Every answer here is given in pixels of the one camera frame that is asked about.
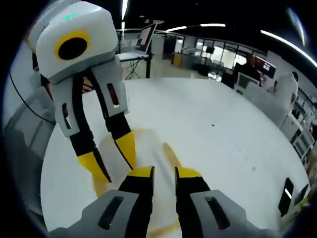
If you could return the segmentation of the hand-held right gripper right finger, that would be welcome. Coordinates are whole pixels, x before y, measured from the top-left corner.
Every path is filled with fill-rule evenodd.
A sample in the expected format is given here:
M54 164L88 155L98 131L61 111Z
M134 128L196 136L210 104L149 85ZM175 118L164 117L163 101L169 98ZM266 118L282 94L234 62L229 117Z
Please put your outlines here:
M260 238L245 210L211 190L194 169L175 167L176 212L184 238Z

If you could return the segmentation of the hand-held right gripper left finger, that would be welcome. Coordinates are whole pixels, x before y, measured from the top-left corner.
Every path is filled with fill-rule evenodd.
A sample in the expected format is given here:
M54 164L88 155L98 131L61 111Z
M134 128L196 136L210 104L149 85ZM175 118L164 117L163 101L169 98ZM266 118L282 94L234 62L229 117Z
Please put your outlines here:
M118 190L88 205L74 224L75 238L145 238L153 209L154 166L129 172Z

